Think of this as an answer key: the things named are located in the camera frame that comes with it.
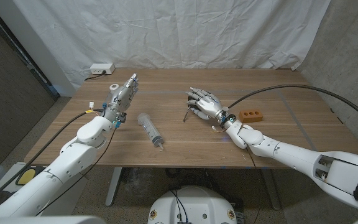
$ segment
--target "black cable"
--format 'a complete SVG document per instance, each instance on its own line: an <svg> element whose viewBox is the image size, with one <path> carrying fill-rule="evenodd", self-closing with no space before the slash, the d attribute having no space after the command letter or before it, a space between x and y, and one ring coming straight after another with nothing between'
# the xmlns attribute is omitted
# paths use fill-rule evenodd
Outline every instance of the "black cable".
<svg viewBox="0 0 358 224"><path fill-rule="evenodd" d="M100 74L100 75L98 75L98 76L85 78L85 81L90 80L90 79L94 79L94 78L98 78L98 77L100 77L100 76L102 76L102 75L104 75L104 74L106 74L106 71L105 71L105 70L103 70L102 74Z"/></svg>
<svg viewBox="0 0 358 224"><path fill-rule="evenodd" d="M208 175L208 173L207 173L207 171L206 171L205 168L204 168L204 173L205 173L205 176L206 176L206 178L207 178L207 180L208 180L208 182L209 182L209 187L211 188L211 190L214 190L214 187L213 187L213 185L212 185L211 178L209 177L209 175Z"/></svg>
<svg viewBox="0 0 358 224"><path fill-rule="evenodd" d="M114 136L114 133L116 132L116 129L114 129L114 131L112 132L109 144L107 145L106 149L104 150L104 152L102 153L102 155L99 157L99 159L91 166L91 168L89 168L84 175L82 175L73 185L71 185L67 190L65 190L61 195L59 195L59 197L57 197L55 200L53 200L52 202L50 202L47 206L45 206L43 209L41 209L41 211L39 211L35 216L39 215L41 212L43 212L45 209L47 209L49 206L51 206L51 204L53 204L54 202L56 202L61 196L63 196L66 192L68 192L72 187L74 187L74 185L76 185L89 171L91 171L91 169L99 162L99 160L103 157L104 153L106 153L107 149L110 146L112 137Z"/></svg>
<svg viewBox="0 0 358 224"><path fill-rule="evenodd" d="M179 201L179 203L180 203L181 207L183 208L183 211L185 212L186 222L189 222L189 219L187 219L187 213L186 213L185 207L183 206L183 204L181 203L180 199L178 198L178 195L177 195L177 194L175 194L175 193L173 193L173 194L174 194L174 196L177 198L177 201Z"/></svg>
<svg viewBox="0 0 358 224"><path fill-rule="evenodd" d="M238 104L240 101L252 96L252 95L255 95L257 93L261 93L263 91L267 91L267 90L273 90L273 89L276 89L276 88L287 88L287 87L297 87L297 88L307 88L307 89L310 89L310 90L314 90L314 91L319 91L321 93L325 93L327 95L330 95L330 96L333 96L339 100L341 100L342 102L344 102L345 104L351 106L353 109L355 109L357 112L358 112L358 106L356 106L354 103L350 102L349 100L333 93L333 92L330 92L328 90L324 90L324 89L321 89L321 88L317 88L317 87L313 87L313 86L307 86L307 85L277 85L277 86L271 86L271 87L267 87L267 88L263 88L263 89L260 89L260 90L257 90L257 91L253 91L252 93L249 93L245 96L243 96L242 98L238 99L236 102L234 102L232 105L229 106L229 108L232 108L234 105Z"/></svg>
<svg viewBox="0 0 358 224"><path fill-rule="evenodd" d="M67 122L62 128L60 128L60 130L40 149L40 151L38 151L36 153L36 155L31 158L31 160L24 165L23 168L21 168L15 175L13 175L13 177L11 177L3 186L0 187L0 192L3 191L13 180L16 179L16 177L18 177L23 171L25 171L29 166L31 166L31 163L33 163L36 158L38 158L41 153L50 145L50 143L52 143L53 140L55 140L55 138L69 125L71 124L73 121L75 121L77 118L83 116L84 114L86 114L86 112L82 112L79 115L75 116L73 119L71 119L69 122Z"/></svg>
<svg viewBox="0 0 358 224"><path fill-rule="evenodd" d="M249 152L248 148L247 148L247 152L248 152L249 157L251 157L252 163L254 164L254 167L256 169L254 158L252 158L251 153ZM256 223L256 220L258 219L258 216L259 216L260 207L261 207L261 204L262 204L261 198L262 198L262 191L259 188L259 206L258 206L259 208L258 208L258 213L256 214L256 217L255 217L255 220L254 220L254 224Z"/></svg>
<svg viewBox="0 0 358 224"><path fill-rule="evenodd" d="M177 205L178 205L178 208L179 208L179 221L181 221L181 212L180 212L180 206L179 206L179 202L178 202L178 197L177 198Z"/></svg>

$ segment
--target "power strip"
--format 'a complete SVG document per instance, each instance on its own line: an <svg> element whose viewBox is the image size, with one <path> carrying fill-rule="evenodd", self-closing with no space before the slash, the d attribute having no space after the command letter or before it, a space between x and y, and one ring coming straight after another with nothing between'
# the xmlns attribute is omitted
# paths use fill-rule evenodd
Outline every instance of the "power strip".
<svg viewBox="0 0 358 224"><path fill-rule="evenodd" d="M103 71L106 71L106 74L110 75L116 68L112 63L94 63L89 69L93 75L100 75Z"/></svg>

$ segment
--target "syringe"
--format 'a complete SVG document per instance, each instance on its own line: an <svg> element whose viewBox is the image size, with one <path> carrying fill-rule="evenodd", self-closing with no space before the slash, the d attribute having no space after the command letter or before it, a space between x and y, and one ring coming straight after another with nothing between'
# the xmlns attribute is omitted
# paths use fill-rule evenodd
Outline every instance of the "syringe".
<svg viewBox="0 0 358 224"><path fill-rule="evenodd" d="M137 123L143 126L144 130L146 131L147 135L149 136L155 147L160 146L161 149L164 149L162 147L164 139L162 139L160 133L157 131L157 128L155 128L155 126L153 125L148 114L141 113L137 117Z"/></svg>

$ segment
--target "robotic arm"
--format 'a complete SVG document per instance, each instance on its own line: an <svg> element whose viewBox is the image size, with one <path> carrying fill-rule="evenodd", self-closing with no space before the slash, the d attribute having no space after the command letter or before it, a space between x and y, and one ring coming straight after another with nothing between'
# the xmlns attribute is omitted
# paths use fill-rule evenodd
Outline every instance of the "robotic arm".
<svg viewBox="0 0 358 224"><path fill-rule="evenodd" d="M263 135L233 114L227 114L213 94L191 88L187 103L200 118L216 118L241 149L249 146L256 156L271 157L311 178L323 191L358 208L358 155L348 152L316 152Z"/></svg>
<svg viewBox="0 0 358 224"><path fill-rule="evenodd" d="M106 143L104 134L125 122L125 110L137 92L137 81L135 73L123 86L113 84L113 88L110 87L111 102L106 105L103 116L82 126L77 136L62 147L60 155L43 172L2 203L0 217L35 216L66 181L90 166L96 151Z"/></svg>

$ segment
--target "white plastic casing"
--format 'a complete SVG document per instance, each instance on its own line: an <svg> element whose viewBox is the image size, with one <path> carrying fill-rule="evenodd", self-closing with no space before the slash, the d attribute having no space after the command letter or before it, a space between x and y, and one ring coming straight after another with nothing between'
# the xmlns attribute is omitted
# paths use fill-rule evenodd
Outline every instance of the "white plastic casing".
<svg viewBox="0 0 358 224"><path fill-rule="evenodd" d="M102 131L109 133L112 128L113 126L108 119L96 116L77 131L77 138L89 146L99 147L106 140Z"/></svg>
<svg viewBox="0 0 358 224"><path fill-rule="evenodd" d="M274 158L306 174L327 194L358 208L358 201L353 196L353 191L358 184L358 155L341 151L311 151L264 136L248 125L243 125L242 128L240 126L240 122L236 121L226 131L237 146L243 148L238 143L244 141L256 156ZM330 167L319 164L319 159L323 156L334 160ZM315 176L316 170L320 168L328 172L325 181Z"/></svg>
<svg viewBox="0 0 358 224"><path fill-rule="evenodd" d="M186 209L188 221L192 223L227 223L236 224L236 218L230 219L227 212L233 210L231 204L218 193L198 186L186 186L177 190L178 198ZM182 222L185 222L185 213L182 207ZM179 208L176 198L172 192L167 192L152 205L150 212L155 210L157 216L148 218L148 224L156 223L178 223Z"/></svg>
<svg viewBox="0 0 358 224"><path fill-rule="evenodd" d="M68 179L91 165L95 158L94 147L73 143L43 172L0 205L0 217L35 216Z"/></svg>
<svg viewBox="0 0 358 224"><path fill-rule="evenodd" d="M114 69L114 65L112 63L94 63L89 68L94 75L102 74L103 70L106 71L106 74L112 74Z"/></svg>
<svg viewBox="0 0 358 224"><path fill-rule="evenodd" d="M0 218L0 224L106 224L104 220L93 216L45 216L45 217L18 217Z"/></svg>
<svg viewBox="0 0 358 224"><path fill-rule="evenodd" d="M117 89L118 89L119 85L118 84L112 84L109 89L110 89L110 93L114 93Z"/></svg>
<svg viewBox="0 0 358 224"><path fill-rule="evenodd" d="M239 136L239 131L242 127L242 123L239 120L236 120L227 130L226 133L230 136L236 146L241 149L247 147L247 143L244 142Z"/></svg>

